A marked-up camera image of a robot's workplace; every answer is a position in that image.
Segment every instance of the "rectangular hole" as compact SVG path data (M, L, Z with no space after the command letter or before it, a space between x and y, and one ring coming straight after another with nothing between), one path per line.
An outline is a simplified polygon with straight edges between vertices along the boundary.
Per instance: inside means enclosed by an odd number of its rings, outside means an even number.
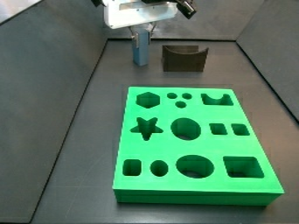
M126 159L122 165L122 174L125 176L138 176L141 173L141 161L138 159Z
M232 178L261 179L264 173L255 157L224 157L228 176Z
M212 135L227 135L228 134L223 123L211 123L209 131L211 131Z
M245 124L232 123L231 128L236 136L248 136L248 128Z
M233 105L228 94L224 94L219 99L211 98L207 94L201 94L200 98L204 105L219 105L219 106Z

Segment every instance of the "arch-shaped hole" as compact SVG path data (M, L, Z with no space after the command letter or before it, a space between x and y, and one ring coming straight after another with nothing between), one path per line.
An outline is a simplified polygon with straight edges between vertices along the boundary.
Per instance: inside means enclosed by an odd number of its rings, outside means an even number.
M172 133L181 140L193 140L201 134L200 125L189 118L179 118L172 122Z
M176 161L176 169L185 177L203 179L212 174L213 164L205 157L188 155Z
M201 94L200 98L204 105L220 105L220 106L233 105L228 94L224 94L219 99L213 99L207 94Z
M163 160L155 160L151 164L151 172L156 177L161 177L168 172L168 165Z

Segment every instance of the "gray table surface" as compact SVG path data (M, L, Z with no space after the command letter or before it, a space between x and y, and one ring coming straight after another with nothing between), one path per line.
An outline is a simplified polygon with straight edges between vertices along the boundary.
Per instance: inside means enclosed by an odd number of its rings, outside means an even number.
M164 73L163 45L209 47L203 73ZM129 86L232 88L285 194L269 206L117 204L112 191ZM289 223L299 221L299 126L233 42L153 41L148 66L130 42L108 41L32 223Z

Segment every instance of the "shape sorter board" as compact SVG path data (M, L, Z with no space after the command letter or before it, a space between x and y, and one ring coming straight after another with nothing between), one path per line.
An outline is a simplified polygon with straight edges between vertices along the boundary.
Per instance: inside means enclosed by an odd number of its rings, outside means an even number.
M117 202L263 206L284 193L233 91L130 87Z

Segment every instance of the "hexagonal hole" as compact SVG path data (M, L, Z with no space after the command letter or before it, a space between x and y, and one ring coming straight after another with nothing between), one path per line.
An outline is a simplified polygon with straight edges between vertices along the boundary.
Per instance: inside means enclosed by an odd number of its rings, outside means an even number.
M138 106L149 109L149 108L152 108L152 107L155 107L160 104L160 96L157 94L153 94L153 93L149 93L149 92L143 93L143 94L136 96L134 103Z

